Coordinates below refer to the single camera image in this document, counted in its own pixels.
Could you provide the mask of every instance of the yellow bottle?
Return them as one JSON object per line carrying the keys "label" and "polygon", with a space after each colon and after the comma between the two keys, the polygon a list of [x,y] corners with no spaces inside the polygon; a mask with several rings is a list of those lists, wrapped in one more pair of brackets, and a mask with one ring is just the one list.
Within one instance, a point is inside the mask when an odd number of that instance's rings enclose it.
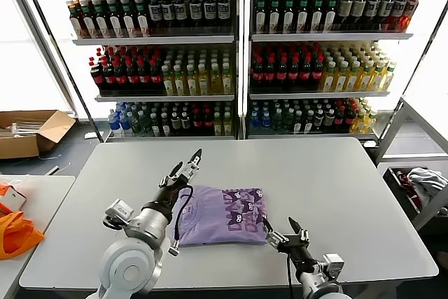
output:
{"label": "yellow bottle", "polygon": [[199,90],[197,88],[197,74],[195,71],[195,66],[192,64],[187,65],[187,83],[190,96],[197,96],[199,94]]}
{"label": "yellow bottle", "polygon": [[199,69],[199,88],[201,95],[209,95],[209,73],[205,69],[205,64],[200,63],[197,68]]}
{"label": "yellow bottle", "polygon": [[210,76],[210,89],[214,94],[220,94],[223,92],[223,80],[221,74],[219,73],[219,66],[217,63],[211,65],[211,76]]}
{"label": "yellow bottle", "polygon": [[344,87],[345,81],[347,80],[347,68],[349,63],[347,61],[342,61],[335,78],[333,79],[332,90],[334,92],[341,92]]}
{"label": "yellow bottle", "polygon": [[349,130],[350,133],[361,133],[364,127],[364,116],[365,116],[365,110],[361,109],[358,112],[358,116],[356,117],[355,121],[350,127]]}
{"label": "yellow bottle", "polygon": [[359,76],[358,82],[355,84],[355,91],[366,91],[372,78],[373,61],[367,61],[364,66],[363,73]]}
{"label": "yellow bottle", "polygon": [[347,81],[345,81],[345,86],[343,88],[343,91],[354,91],[355,90],[355,84],[359,80],[360,74],[359,74],[359,62],[353,61],[351,64],[350,74],[348,75]]}
{"label": "yellow bottle", "polygon": [[335,67],[336,62],[329,61],[327,69],[323,72],[321,81],[319,82],[319,91],[331,91],[331,85],[333,84],[333,80],[335,79]]}
{"label": "yellow bottle", "polygon": [[223,87],[224,95],[232,94],[232,74],[230,73],[230,64],[223,63]]}
{"label": "yellow bottle", "polygon": [[379,90],[379,86],[383,80],[383,67],[384,61],[378,61],[375,71],[372,73],[372,78],[370,79],[369,85],[367,86],[367,91],[376,92]]}

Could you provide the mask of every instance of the floor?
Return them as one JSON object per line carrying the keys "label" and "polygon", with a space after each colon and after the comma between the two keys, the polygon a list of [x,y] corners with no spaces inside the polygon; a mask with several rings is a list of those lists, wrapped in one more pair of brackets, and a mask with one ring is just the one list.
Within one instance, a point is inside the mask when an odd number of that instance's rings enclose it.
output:
{"label": "floor", "polygon": [[[60,144],[48,154],[37,158],[19,159],[19,160],[0,160],[0,172],[3,174],[45,174],[55,165],[59,166],[60,171],[56,175],[74,175],[78,176],[85,162],[99,144],[97,139],[84,139],[86,132],[91,132],[89,125],[76,125],[65,136]],[[409,144],[414,144],[414,148],[409,149]],[[429,145],[429,149],[437,150],[433,147],[427,136],[422,134],[419,128],[413,123],[406,124],[397,136],[396,142],[391,147],[392,153],[416,153],[422,151],[424,145]],[[448,176],[448,162],[437,162],[438,170]],[[428,250],[433,256],[438,251],[448,251],[448,235],[436,235],[422,237]],[[347,294],[355,296],[361,290],[361,286],[351,286],[346,288]],[[381,299],[445,299],[448,293],[448,271],[441,270],[440,274],[433,278],[421,281],[407,281],[400,285],[396,291],[384,293]],[[78,299],[85,298],[89,293],[62,293],[56,294],[49,291],[28,291],[20,289],[15,299]],[[172,298],[172,292],[152,292],[154,299]],[[254,290],[219,290],[219,291],[186,291],[182,293],[186,299],[202,299],[213,296],[215,299],[270,299],[270,298],[288,298],[288,291],[282,289],[254,289]],[[299,288],[295,289],[295,298],[301,298]]]}

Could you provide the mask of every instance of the orange bag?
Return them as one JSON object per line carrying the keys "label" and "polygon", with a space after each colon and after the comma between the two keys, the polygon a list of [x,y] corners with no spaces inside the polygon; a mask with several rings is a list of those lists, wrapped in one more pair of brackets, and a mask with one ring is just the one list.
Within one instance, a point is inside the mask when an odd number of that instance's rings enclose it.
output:
{"label": "orange bag", "polygon": [[9,259],[36,246],[43,239],[33,221],[23,218],[23,211],[0,218],[0,260]]}

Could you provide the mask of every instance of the juice bottle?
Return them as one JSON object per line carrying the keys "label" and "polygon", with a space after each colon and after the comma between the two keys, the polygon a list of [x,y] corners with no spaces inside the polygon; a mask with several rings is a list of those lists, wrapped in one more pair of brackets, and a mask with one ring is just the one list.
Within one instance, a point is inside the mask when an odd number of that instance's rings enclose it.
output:
{"label": "juice bottle", "polygon": [[347,68],[349,63],[347,61],[342,61],[339,71],[337,72],[335,79],[333,80],[332,91],[341,92],[344,87],[345,81],[347,80]]}
{"label": "juice bottle", "polygon": [[355,84],[357,81],[359,81],[360,74],[359,74],[359,61],[353,61],[351,64],[350,74],[349,77],[345,83],[345,86],[343,88],[343,91],[354,91]]}
{"label": "juice bottle", "polygon": [[367,91],[376,92],[379,90],[379,86],[383,81],[383,67],[384,61],[378,61],[375,70],[372,72],[372,78],[370,79],[369,85],[367,86]]}
{"label": "juice bottle", "polygon": [[219,66],[217,63],[211,65],[210,89],[213,94],[220,94],[223,92],[223,81],[219,73]]}

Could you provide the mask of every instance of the dark floor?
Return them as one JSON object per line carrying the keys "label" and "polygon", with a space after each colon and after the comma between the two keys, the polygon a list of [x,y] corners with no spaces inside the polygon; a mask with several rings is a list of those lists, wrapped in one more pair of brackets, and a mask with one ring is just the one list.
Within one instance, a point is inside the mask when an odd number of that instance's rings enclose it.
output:
{"label": "dark floor", "polygon": [[[60,171],[56,175],[78,176],[85,162],[90,157],[93,149],[99,141],[97,139],[84,139],[86,132],[91,132],[89,125],[75,125],[50,153],[41,155],[37,158],[0,160],[0,172],[2,174],[35,174],[42,175],[52,169],[55,165],[59,166]],[[428,250],[433,256],[438,251],[448,251],[448,235],[436,235],[422,237]],[[347,293],[355,295],[358,289],[349,288]],[[152,292],[154,299],[169,299],[176,292]],[[289,294],[286,289],[265,289],[265,290],[219,290],[219,291],[185,291],[182,298],[185,299],[288,299]],[[295,297],[301,298],[299,288],[295,289]],[[55,293],[48,291],[28,291],[20,289],[16,299],[60,299]],[[448,298],[448,271],[441,270],[440,274],[433,278],[421,281],[407,281],[397,288],[395,293],[388,293],[381,299],[447,299]]]}

